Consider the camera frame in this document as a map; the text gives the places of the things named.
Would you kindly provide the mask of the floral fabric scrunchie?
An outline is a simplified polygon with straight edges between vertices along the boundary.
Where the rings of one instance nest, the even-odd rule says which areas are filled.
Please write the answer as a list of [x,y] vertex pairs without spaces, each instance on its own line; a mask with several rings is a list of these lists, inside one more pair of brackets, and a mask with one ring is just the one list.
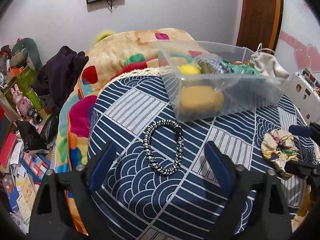
[[285,171],[285,165],[289,161],[298,161],[298,148],[294,142],[294,136],[283,129],[274,129],[266,133],[262,139],[260,150],[263,158],[271,162],[279,174],[287,179],[293,175]]

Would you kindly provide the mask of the green knitted sock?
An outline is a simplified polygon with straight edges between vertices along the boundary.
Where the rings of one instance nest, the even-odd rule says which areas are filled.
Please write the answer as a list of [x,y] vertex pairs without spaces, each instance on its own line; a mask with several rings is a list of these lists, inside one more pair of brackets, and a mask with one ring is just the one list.
[[259,72],[249,64],[231,63],[226,60],[223,60],[223,63],[232,73],[244,75],[259,75]]

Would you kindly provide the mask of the yellow felt doll ball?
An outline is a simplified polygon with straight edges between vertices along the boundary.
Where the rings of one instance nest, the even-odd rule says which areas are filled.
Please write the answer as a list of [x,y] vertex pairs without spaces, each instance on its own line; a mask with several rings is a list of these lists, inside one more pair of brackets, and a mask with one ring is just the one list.
[[196,67],[192,64],[184,64],[179,66],[179,71],[182,75],[199,75],[201,74],[201,70],[199,67]]

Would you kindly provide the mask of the white suitcase with stickers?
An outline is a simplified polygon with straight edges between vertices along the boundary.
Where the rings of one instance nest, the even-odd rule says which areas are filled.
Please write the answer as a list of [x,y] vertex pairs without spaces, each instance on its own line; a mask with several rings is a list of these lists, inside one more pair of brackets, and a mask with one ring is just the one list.
[[319,124],[319,82],[308,70],[293,74],[285,94],[307,124]]

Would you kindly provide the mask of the blue colourful block box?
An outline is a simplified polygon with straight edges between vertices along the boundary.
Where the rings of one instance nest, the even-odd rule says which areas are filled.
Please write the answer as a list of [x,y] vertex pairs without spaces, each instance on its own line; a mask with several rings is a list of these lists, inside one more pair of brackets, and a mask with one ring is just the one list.
[[41,183],[43,176],[50,168],[50,161],[42,154],[23,153],[20,163],[37,184]]

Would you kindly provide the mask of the pink heart ornament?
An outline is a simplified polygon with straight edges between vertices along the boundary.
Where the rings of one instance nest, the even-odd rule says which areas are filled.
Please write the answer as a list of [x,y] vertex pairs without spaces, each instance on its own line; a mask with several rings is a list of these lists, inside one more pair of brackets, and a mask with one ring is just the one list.
[[294,58],[298,69],[311,69],[319,72],[319,51],[313,44],[302,45],[294,51]]

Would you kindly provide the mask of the black plastic bag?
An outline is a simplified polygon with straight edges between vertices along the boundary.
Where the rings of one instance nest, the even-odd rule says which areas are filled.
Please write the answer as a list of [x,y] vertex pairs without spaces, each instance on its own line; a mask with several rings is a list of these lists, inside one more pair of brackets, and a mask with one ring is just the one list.
[[40,133],[28,121],[17,120],[16,125],[23,141],[23,152],[29,154],[48,154],[57,136],[59,115],[52,114],[45,122]]

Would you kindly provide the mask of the red flat box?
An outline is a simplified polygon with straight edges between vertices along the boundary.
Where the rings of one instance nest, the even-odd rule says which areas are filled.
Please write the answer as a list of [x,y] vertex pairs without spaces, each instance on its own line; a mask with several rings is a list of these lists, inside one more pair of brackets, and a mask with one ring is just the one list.
[[16,135],[14,133],[9,133],[1,149],[0,163],[4,168],[6,168],[8,165],[8,160],[10,159],[11,154],[15,148],[16,140]]

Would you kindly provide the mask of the blue white patterned tablecloth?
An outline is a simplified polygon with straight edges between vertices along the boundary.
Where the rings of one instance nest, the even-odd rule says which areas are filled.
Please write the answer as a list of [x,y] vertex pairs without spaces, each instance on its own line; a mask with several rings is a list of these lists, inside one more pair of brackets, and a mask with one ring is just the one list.
[[205,159],[205,143],[215,142],[236,164],[266,172],[264,134],[305,123],[287,96],[276,106],[182,123],[181,167],[159,176],[145,157],[143,137],[149,124],[174,119],[166,85],[156,72],[124,74],[100,91],[93,108],[88,156],[108,141],[116,148],[92,196],[115,239],[203,239],[227,202]]

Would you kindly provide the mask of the pink rabbit figure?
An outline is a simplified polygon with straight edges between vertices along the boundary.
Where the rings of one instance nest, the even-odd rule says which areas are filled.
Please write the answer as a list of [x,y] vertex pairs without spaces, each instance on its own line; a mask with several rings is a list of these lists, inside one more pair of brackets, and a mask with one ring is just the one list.
[[18,84],[15,84],[10,91],[12,93],[12,100],[16,105],[16,111],[18,115],[25,118],[28,116],[28,110],[34,108],[32,102],[23,95],[18,87]]

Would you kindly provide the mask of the clear plastic storage box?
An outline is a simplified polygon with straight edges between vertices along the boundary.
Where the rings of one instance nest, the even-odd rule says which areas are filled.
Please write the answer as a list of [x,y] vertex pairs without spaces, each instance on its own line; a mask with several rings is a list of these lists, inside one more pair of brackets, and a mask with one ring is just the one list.
[[[159,73],[169,97],[174,115],[179,122],[211,118],[259,107],[274,106],[283,95],[289,81],[264,75],[203,74],[199,59],[226,60],[231,63],[249,64],[252,51],[223,43],[204,41],[158,41]],[[192,64],[199,67],[199,75],[182,75],[179,66]],[[225,96],[223,107],[217,112],[181,114],[180,93],[183,87],[210,86]]]

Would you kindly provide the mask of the tan round sponge cushion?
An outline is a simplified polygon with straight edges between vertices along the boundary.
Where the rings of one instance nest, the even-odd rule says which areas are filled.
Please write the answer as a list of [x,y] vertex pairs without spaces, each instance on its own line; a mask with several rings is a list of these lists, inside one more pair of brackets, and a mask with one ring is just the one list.
[[225,101],[219,89],[210,86],[183,87],[180,93],[181,114],[204,114],[220,111]]

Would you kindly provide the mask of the silver grey knitted item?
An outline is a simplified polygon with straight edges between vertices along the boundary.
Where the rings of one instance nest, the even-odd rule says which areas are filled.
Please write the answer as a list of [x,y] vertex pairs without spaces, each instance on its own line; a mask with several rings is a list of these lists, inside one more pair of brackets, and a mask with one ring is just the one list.
[[203,74],[229,74],[230,69],[220,60],[199,59],[197,61]]

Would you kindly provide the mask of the dark purple garment pile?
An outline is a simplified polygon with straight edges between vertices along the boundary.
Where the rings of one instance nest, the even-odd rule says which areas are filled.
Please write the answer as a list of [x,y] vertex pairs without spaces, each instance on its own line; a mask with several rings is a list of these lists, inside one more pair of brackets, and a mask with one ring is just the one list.
[[83,51],[77,53],[63,46],[38,71],[32,88],[46,110],[60,111],[88,60]]

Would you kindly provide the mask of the brown wooden door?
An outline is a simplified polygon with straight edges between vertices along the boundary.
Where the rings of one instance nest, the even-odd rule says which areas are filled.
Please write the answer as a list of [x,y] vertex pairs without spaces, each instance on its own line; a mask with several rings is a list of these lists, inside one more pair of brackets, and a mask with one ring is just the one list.
[[284,0],[242,0],[236,45],[256,50],[276,49],[283,19]]

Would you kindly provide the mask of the green cardboard box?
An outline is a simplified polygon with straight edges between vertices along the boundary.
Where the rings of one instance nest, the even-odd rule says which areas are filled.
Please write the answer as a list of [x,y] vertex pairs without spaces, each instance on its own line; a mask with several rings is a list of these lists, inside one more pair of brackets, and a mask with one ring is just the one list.
[[36,95],[32,88],[33,83],[36,79],[36,72],[31,70],[29,67],[13,68],[10,67],[10,72],[6,76],[6,85],[3,89],[3,94],[7,100],[9,106],[8,109],[13,109],[15,111],[15,103],[12,99],[11,89],[17,84],[20,91],[24,96],[30,99],[34,104],[37,111],[42,109],[42,103],[39,97]]

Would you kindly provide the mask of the colourful beige fleece blanket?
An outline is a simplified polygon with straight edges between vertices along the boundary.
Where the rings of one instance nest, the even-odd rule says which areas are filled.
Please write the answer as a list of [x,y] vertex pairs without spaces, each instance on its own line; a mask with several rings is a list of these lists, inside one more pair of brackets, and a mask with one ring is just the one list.
[[76,84],[60,113],[57,172],[85,164],[108,141],[116,158],[92,200],[116,239],[203,239],[212,227],[213,209],[192,194],[189,167],[213,118],[182,125],[181,168],[172,176],[155,174],[143,151],[148,125],[173,119],[158,70],[157,41],[191,41],[175,28],[127,31],[102,38],[87,53]]

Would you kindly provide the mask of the grey green plush dinosaur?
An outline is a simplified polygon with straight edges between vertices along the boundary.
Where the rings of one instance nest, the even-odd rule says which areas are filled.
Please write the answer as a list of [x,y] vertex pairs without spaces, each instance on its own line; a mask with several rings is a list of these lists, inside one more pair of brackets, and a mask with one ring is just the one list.
[[11,50],[10,65],[22,67],[25,64],[35,72],[40,70],[43,66],[37,45],[31,38],[21,39]]

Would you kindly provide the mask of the yellow plush toy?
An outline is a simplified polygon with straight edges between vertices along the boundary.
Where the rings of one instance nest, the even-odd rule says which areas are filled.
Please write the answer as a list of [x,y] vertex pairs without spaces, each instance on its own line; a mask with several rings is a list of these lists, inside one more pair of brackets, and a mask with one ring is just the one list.
[[105,39],[106,37],[109,37],[111,35],[114,35],[115,32],[111,30],[104,30],[102,31],[96,38],[93,44],[97,44],[99,41]]

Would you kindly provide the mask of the white drawstring pouch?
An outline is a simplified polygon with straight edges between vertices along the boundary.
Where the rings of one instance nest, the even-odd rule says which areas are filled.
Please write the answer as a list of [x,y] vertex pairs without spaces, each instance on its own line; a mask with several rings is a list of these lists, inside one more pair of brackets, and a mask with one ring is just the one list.
[[257,50],[251,55],[249,65],[259,74],[270,77],[278,77],[287,80],[289,73],[280,65],[270,48],[263,48],[259,43]]

